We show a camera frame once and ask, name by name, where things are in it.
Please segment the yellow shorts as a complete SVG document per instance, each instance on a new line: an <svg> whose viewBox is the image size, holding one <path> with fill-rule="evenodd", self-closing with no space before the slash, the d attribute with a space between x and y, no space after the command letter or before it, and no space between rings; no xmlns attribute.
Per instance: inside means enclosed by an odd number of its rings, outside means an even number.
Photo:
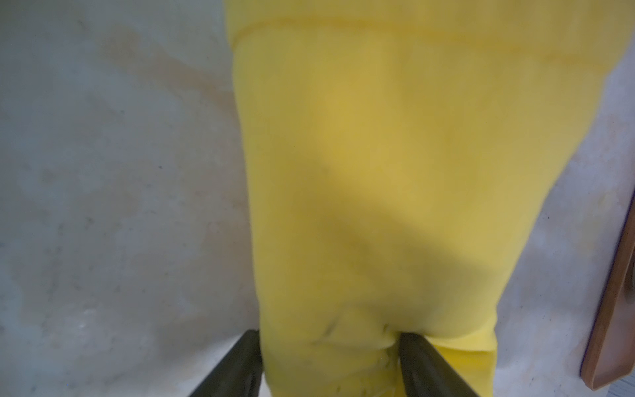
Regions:
<svg viewBox="0 0 635 397"><path fill-rule="evenodd" d="M497 305L631 1L228 1L274 396L400 396L400 334L481 396Z"/></svg>

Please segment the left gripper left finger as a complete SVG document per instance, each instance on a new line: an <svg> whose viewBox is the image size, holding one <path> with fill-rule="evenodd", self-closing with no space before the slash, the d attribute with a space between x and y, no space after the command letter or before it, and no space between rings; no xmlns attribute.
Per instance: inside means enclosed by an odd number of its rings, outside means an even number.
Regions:
<svg viewBox="0 0 635 397"><path fill-rule="evenodd" d="M250 329L244 332L190 397L258 397L262 375L260 333Z"/></svg>

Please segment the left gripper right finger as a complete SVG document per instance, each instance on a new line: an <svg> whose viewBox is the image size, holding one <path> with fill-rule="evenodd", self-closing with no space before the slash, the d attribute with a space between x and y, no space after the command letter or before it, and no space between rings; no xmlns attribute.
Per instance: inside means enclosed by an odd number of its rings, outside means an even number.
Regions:
<svg viewBox="0 0 635 397"><path fill-rule="evenodd" d="M477 397L476 392L424 337L402 333L400 368L408 397Z"/></svg>

